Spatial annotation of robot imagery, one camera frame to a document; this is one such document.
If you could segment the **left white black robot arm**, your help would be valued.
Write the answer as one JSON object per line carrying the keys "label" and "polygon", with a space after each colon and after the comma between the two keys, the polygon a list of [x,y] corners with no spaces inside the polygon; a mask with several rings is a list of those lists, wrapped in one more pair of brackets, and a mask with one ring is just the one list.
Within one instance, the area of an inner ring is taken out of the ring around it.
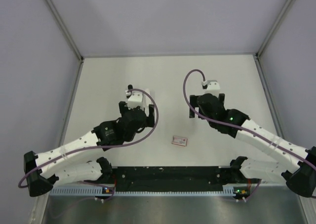
{"label": "left white black robot arm", "polygon": [[[158,125],[159,113],[153,102],[129,106],[119,103],[120,117],[104,121],[81,137],[47,152],[24,154],[24,176],[19,188],[28,190],[30,197],[49,193],[54,187],[87,182],[102,184],[112,177],[112,166],[105,157],[106,151],[141,143],[151,135]],[[149,128],[148,135],[134,141],[137,134]]]}

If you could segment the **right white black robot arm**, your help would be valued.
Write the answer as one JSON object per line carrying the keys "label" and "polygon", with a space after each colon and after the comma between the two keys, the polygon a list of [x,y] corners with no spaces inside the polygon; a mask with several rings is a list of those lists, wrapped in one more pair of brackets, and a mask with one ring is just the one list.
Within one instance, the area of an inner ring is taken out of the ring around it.
{"label": "right white black robot arm", "polygon": [[221,134],[257,148],[274,159],[274,162],[255,161],[247,157],[235,160],[240,164],[230,170],[236,182],[261,179],[286,185],[295,194],[315,198],[316,148],[304,148],[273,134],[243,112],[224,107],[223,93],[191,95],[185,98],[189,117],[198,117]]}

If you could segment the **white stapler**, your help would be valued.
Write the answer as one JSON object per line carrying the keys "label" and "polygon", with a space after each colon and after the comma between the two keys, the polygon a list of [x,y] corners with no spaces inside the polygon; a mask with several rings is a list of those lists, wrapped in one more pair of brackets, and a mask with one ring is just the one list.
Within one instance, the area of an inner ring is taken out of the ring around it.
{"label": "white stapler", "polygon": [[151,96],[151,92],[149,89],[145,89],[145,93],[144,94],[144,104],[149,107],[150,104],[152,104],[152,100],[150,99]]}

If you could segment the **red white staple box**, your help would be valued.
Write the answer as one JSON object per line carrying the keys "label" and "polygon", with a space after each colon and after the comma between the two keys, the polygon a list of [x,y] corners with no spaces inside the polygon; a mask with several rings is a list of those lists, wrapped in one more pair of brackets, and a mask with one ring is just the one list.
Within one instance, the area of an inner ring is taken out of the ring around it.
{"label": "red white staple box", "polygon": [[188,143],[188,139],[181,136],[173,136],[172,142],[173,145],[186,147]]}

